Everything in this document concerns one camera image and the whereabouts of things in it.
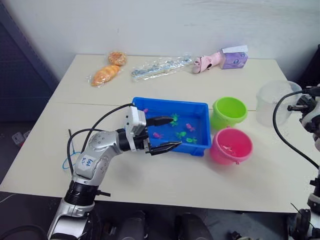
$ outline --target black cable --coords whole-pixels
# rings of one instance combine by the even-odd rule
[[[74,167],[72,166],[72,162],[71,162],[70,144],[71,144],[71,142],[72,142],[72,139],[73,139],[76,135],[78,135],[78,134],[80,134],[80,133],[83,133],[83,132],[86,132],[86,131],[90,131],[90,132],[93,132],[93,131],[102,132],[103,130],[95,129],[95,128],[86,128],[86,129],[82,129],[82,130],[76,131],[74,134],[72,134],[72,135],[69,137],[68,143],[67,143],[67,145],[66,145],[66,155],[67,155],[67,158],[68,158],[68,163],[69,163],[71,175],[74,173]]]
[[[16,234],[19,232],[25,232],[25,231],[31,231],[36,233],[36,235],[39,237],[41,240],[48,240],[46,232],[39,226],[37,225],[24,225],[24,226],[18,226],[13,229],[10,229],[0,236],[0,240],[4,240],[5,238],[11,236],[12,234]]]
[[[92,126],[92,128],[93,128],[93,129],[96,128],[96,126],[97,126],[103,119],[105,119],[107,116],[109,116],[110,114],[112,114],[112,113],[114,113],[114,112],[116,112],[116,111],[118,111],[118,110],[120,110],[120,109],[123,109],[123,108],[125,108],[125,107],[129,107],[129,106],[134,106],[134,104],[133,104],[133,103],[127,103],[127,104],[125,104],[125,105],[118,106],[117,108],[115,108],[115,109],[107,112],[107,113],[106,113],[105,115],[103,115],[98,121],[96,121],[96,123]],[[86,149],[87,142],[88,142],[88,140],[89,140],[89,138],[90,138],[91,133],[92,133],[92,131],[89,131],[89,132],[88,132],[88,135],[86,136],[86,138],[85,138],[85,140],[84,140],[81,153],[83,153],[84,150]]]
[[[319,165],[316,164],[310,157],[308,157],[307,155],[305,155],[302,151],[298,150],[296,147],[294,147],[293,145],[291,145],[280,133],[278,126],[277,126],[277,122],[276,122],[276,116],[277,116],[277,111],[278,108],[280,107],[280,104],[288,97],[296,95],[296,94],[303,94],[305,93],[305,91],[295,91],[292,93],[289,93],[285,96],[283,96],[279,102],[276,104],[274,111],[273,111],[273,115],[272,115],[272,123],[273,123],[273,127],[274,130],[276,132],[276,134],[279,136],[279,138],[285,143],[287,144],[292,150],[294,150],[296,153],[300,154],[302,157],[304,157],[309,163],[311,163],[313,166],[315,166],[317,169],[319,169]]]

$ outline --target white table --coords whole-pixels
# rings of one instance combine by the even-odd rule
[[[88,128],[114,106],[49,102],[35,124],[0,191],[63,197],[70,172],[62,170],[66,158],[68,128]],[[123,125],[126,110],[106,118],[100,129],[115,130]],[[252,157],[240,165],[212,164],[204,157],[169,152],[150,156],[142,151],[116,156],[100,189],[112,194],[97,200],[190,206],[239,211],[288,212],[307,206],[313,188],[309,180],[317,170],[288,148],[272,128],[256,122],[255,112],[237,128],[253,141]],[[292,115],[283,127],[284,136],[319,163],[312,136]],[[80,150],[85,134],[74,139]]]
[[[209,108],[220,97],[242,100],[248,110],[256,110],[256,93],[269,81],[286,78],[273,59],[248,59],[244,68],[222,70],[218,66],[192,74],[180,71],[141,82],[131,80],[134,67],[156,57],[129,56],[128,62],[112,81],[97,88],[89,85],[87,76],[106,65],[103,55],[77,55],[50,101],[56,103],[120,106],[133,97],[203,102]]]

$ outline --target white wall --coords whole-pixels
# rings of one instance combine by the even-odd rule
[[[295,80],[320,43],[319,0],[3,0],[61,79],[75,54],[212,54],[247,44]]]

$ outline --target clear plastic cup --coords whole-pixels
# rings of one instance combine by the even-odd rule
[[[278,101],[287,94],[301,91],[301,87],[292,81],[271,81],[260,88],[256,94],[256,120],[267,127],[273,125],[272,117]],[[295,105],[301,94],[287,97],[280,105],[276,113],[277,125],[284,124],[289,118],[291,111],[289,105]]]

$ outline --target green bucket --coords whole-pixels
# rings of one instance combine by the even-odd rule
[[[248,114],[246,105],[239,99],[230,96],[218,99],[212,107],[210,123],[216,130],[233,127],[245,120]]]

